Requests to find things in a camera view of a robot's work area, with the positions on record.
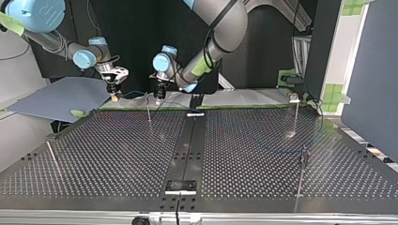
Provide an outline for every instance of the green tape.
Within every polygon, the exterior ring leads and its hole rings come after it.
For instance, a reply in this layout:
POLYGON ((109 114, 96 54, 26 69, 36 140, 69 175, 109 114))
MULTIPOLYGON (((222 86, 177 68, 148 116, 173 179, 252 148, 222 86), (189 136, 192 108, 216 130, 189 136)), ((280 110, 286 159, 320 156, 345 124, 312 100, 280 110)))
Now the green tape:
POLYGON ((0 114, 8 113, 7 109, 0 110, 0 114))
POLYGON ((197 62, 196 66, 191 71, 193 75, 198 77, 202 76, 204 73, 209 73, 209 72, 211 72, 211 68, 207 66, 205 57, 199 60, 199 62, 197 62))
POLYGON ((365 0, 345 0, 343 5, 343 16, 355 16, 362 13, 365 0))
POLYGON ((276 105, 221 105, 221 106, 200 106, 198 110, 231 110, 231 109, 280 109, 291 107, 292 104, 276 105))
POLYGON ((326 113, 336 113, 340 103, 343 101, 342 84, 328 83, 325 87, 325 94, 323 96, 322 110, 326 113))
POLYGON ((297 77, 298 74, 294 68, 290 70, 280 70, 278 76, 278 87, 295 87, 294 84, 287 84, 282 81, 282 77, 297 77))
POLYGON ((81 110, 71 110, 70 113, 72 113, 72 115, 77 118, 85 118, 88 116, 88 114, 81 110))
MULTIPOLYGON (((117 107, 106 107, 100 108, 101 111, 147 111, 147 107, 124 107, 124 108, 117 108, 117 107)), ((150 107, 149 110, 151 112, 157 111, 186 111, 188 108, 182 107, 150 107)))
POLYGON ((21 36, 24 32, 23 23, 12 16, 8 16, 3 12, 0 12, 0 23, 6 27, 6 29, 15 32, 21 36))

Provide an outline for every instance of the black wall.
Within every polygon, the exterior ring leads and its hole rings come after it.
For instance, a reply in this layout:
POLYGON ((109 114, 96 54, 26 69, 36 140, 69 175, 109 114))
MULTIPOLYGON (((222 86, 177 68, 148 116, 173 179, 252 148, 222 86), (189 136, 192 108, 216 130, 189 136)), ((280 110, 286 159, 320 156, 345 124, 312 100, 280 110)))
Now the black wall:
MULTIPOLYGON (((317 0, 300 3, 314 21, 317 0)), ((243 43, 222 60, 222 75, 236 88, 275 88, 279 71, 294 67, 293 31, 293 24, 276 8, 253 9, 243 43)))
MULTIPOLYGON (((123 90, 148 90, 152 59, 164 44, 178 48, 178 60, 187 65, 202 49, 208 27, 182 0, 91 0, 103 35, 119 65, 130 70, 123 90)), ((214 93, 218 70, 202 81, 195 92, 214 93)))

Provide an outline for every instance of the white panel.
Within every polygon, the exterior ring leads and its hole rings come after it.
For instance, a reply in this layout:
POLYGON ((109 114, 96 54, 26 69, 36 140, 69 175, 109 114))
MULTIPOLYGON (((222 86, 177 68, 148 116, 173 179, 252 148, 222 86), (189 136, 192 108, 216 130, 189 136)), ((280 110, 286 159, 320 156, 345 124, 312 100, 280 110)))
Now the white panel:
POLYGON ((345 69, 360 33, 361 16, 340 17, 325 83, 344 83, 345 69))
POLYGON ((0 118, 0 172, 44 143, 50 120, 12 114, 0 118))

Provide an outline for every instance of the vertical pin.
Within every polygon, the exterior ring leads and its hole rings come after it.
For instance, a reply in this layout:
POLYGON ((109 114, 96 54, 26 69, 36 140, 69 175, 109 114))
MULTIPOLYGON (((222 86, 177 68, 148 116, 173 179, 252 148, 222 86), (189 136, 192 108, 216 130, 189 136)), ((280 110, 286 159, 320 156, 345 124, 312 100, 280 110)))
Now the vertical pin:
POLYGON ((151 122, 151 118, 150 118, 150 109, 149 109, 149 94, 146 92, 145 93, 145 98, 146 98, 146 110, 148 113, 148 122, 151 122))

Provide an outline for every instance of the black cable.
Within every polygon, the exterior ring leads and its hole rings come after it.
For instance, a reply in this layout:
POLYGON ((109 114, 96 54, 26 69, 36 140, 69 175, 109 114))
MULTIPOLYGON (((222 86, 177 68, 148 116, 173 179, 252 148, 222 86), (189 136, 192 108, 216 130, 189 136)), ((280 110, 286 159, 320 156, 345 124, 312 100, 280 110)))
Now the black cable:
POLYGON ((178 214, 178 209, 179 209, 179 202, 181 200, 181 194, 178 196, 178 202, 176 203, 176 225, 179 225, 179 214, 178 214))
POLYGON ((12 57, 1 58, 0 61, 6 61, 6 60, 10 60, 10 59, 19 58, 19 57, 21 57, 21 56, 27 54, 27 52, 29 51, 29 49, 30 49, 30 44, 27 43, 27 48, 26 48, 26 50, 25 50, 24 52, 22 52, 22 53, 20 53, 20 54, 17 54, 17 55, 15 55, 15 56, 12 56, 12 57))
POLYGON ((73 32, 75 33, 76 41, 79 41, 79 37, 77 36, 76 23, 74 20, 73 7, 72 7, 72 3, 70 2, 70 0, 69 0, 69 8, 70 8, 70 18, 72 19, 73 32))

